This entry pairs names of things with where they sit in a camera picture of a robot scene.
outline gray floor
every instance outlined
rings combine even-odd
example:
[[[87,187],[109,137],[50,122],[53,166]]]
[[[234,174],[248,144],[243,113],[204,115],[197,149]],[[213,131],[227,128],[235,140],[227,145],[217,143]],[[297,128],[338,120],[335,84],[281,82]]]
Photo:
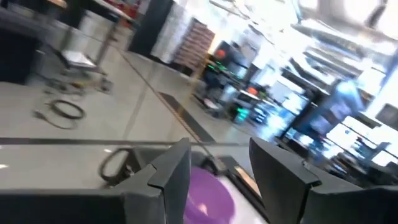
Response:
[[[97,28],[89,34],[76,32],[75,41],[88,40],[84,49],[95,56],[109,23],[97,21]],[[63,30],[55,33],[55,43]],[[61,125],[68,124],[47,111],[43,102],[42,79],[32,77],[28,86],[0,83],[0,135],[9,138],[65,138],[65,139],[123,139],[132,141],[178,141],[194,139],[158,99],[154,91],[176,97],[185,108],[218,142],[249,142],[253,133],[250,127],[234,127],[230,122],[214,119],[187,99],[190,86],[176,71],[154,64],[136,54],[125,52],[132,32],[120,28],[106,58],[102,63],[109,79],[114,83],[110,95],[89,91],[83,99],[62,96],[80,105],[87,113],[74,130],[55,128],[34,118],[32,110],[39,108]],[[59,75],[60,64],[48,59],[42,75],[48,78],[65,78]],[[71,75],[67,79],[78,78]],[[125,133],[132,118],[132,126]],[[117,146],[1,146],[0,189],[9,188],[97,188],[102,181],[97,175],[101,160]],[[209,147],[214,155],[231,155],[251,172],[247,147]]]

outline purple object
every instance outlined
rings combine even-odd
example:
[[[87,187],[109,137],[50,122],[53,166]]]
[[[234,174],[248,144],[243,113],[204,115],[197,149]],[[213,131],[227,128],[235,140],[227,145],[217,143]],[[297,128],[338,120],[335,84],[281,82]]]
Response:
[[[229,224],[234,214],[234,201],[224,185],[211,173],[192,167],[185,223]]]

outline purple disc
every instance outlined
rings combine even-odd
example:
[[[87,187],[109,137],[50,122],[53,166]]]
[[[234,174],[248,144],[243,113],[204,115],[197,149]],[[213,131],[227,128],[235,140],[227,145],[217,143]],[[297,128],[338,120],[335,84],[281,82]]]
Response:
[[[234,201],[224,185],[211,173],[192,167],[185,223],[226,224],[234,214]]]

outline concrete floor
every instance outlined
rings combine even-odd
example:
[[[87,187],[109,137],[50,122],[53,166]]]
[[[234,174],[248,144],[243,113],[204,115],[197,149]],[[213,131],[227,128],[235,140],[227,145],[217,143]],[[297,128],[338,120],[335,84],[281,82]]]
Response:
[[[75,41],[88,40],[84,50],[95,57],[101,45],[107,21],[99,21],[90,34],[77,32]],[[55,32],[59,41],[63,29]],[[4,138],[64,138],[64,139],[127,139],[132,141],[178,141],[194,139],[175,119],[174,115],[158,99],[154,91],[176,97],[191,115],[218,142],[248,143],[251,131],[245,127],[236,129],[230,122],[220,121],[203,112],[193,100],[187,100],[190,87],[176,71],[125,52],[132,31],[120,28],[112,43],[102,68],[114,83],[110,95],[89,91],[78,101],[71,96],[62,96],[86,111],[86,118],[78,122],[74,130],[55,128],[45,121],[34,118],[34,108],[43,109],[45,84],[32,77],[28,86],[0,83],[0,136]],[[61,66],[54,59],[45,62],[42,75],[60,78]],[[68,124],[51,112],[47,116],[61,125]],[[129,120],[132,127],[125,132]],[[0,189],[10,188],[63,188],[93,189],[103,184],[97,175],[102,159],[117,146],[0,146]],[[251,172],[247,147],[208,147],[216,156],[231,155],[246,170]],[[200,147],[194,150],[204,152]]]

